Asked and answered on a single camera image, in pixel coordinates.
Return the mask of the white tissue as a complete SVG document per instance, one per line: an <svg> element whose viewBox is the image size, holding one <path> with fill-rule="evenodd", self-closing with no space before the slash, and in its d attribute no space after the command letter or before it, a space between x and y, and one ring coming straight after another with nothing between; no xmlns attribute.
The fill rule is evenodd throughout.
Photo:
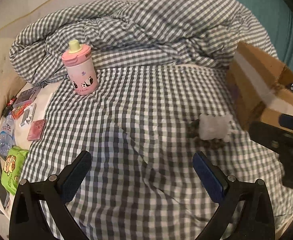
<svg viewBox="0 0 293 240"><path fill-rule="evenodd" d="M199 115L199 137L201 140L222 139L227 141L230 137L232 115L213 116L211 114Z"/></svg>

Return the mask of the green cartoon snack bag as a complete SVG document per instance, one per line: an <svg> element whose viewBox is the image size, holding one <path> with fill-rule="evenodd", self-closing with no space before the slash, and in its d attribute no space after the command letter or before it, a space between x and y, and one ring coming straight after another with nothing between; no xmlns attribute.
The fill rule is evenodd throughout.
<svg viewBox="0 0 293 240"><path fill-rule="evenodd" d="M14 146L8 151L1 175L2 186L12 195L16 194L19 178L29 151Z"/></svg>

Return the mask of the brown cardboard box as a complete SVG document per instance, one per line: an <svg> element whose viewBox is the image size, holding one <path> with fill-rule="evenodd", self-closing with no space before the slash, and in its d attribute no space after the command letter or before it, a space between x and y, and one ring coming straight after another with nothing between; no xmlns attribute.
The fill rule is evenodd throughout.
<svg viewBox="0 0 293 240"><path fill-rule="evenodd" d="M226 82L243 130L254 121L278 127L281 114L293 116L293 72L261 49L239 42Z"/></svg>

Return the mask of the pink card box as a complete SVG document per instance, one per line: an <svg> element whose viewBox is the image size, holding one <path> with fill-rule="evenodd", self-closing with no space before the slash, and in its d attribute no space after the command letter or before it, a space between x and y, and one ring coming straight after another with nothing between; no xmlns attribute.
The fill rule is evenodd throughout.
<svg viewBox="0 0 293 240"><path fill-rule="evenodd" d="M46 120L36 120L33 121L31 127L29 129L29 133L27 136L28 141L38 141L42 138L42 134L44 132L44 128L46 125Z"/></svg>

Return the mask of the teal curtain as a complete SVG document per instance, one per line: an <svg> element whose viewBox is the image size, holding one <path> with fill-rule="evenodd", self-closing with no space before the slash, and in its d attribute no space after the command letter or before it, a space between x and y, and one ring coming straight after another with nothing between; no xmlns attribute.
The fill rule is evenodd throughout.
<svg viewBox="0 0 293 240"><path fill-rule="evenodd" d="M293 71L293 12L283 0L237 0L257 17L277 55Z"/></svg>

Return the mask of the grey checked duvet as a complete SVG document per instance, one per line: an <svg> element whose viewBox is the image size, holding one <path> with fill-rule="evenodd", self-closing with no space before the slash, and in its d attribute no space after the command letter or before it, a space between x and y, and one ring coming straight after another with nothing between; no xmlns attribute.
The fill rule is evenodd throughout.
<svg viewBox="0 0 293 240"><path fill-rule="evenodd" d="M277 55L266 29L237 0L100 0L28 25L9 59L27 82L54 83L67 74L61 56L71 40L91 48L97 69L186 63L225 68L241 41Z"/></svg>

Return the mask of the grey checked bed sheet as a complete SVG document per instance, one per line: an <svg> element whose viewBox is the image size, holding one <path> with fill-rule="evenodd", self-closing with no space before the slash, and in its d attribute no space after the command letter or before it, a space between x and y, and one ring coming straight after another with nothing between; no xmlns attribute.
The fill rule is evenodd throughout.
<svg viewBox="0 0 293 240"><path fill-rule="evenodd" d="M198 66L102 69L88 96L64 80L22 178L45 180L87 150L92 168L68 209L90 239L194 239L217 207L192 167L193 154L204 151L225 174L266 182L280 228L293 217L293 190L281 183L276 154L251 141L236 118L217 150L187 136L202 113L234 114L225 75Z"/></svg>

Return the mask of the pink panda bottle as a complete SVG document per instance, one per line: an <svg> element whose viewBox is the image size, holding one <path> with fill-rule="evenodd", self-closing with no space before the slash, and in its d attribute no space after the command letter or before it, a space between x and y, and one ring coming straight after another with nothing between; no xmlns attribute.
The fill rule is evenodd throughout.
<svg viewBox="0 0 293 240"><path fill-rule="evenodd" d="M69 48L63 53L61 59L71 84L77 94L82 96L91 94L98 86L91 47L80 44L78 40L71 40L68 45Z"/></svg>

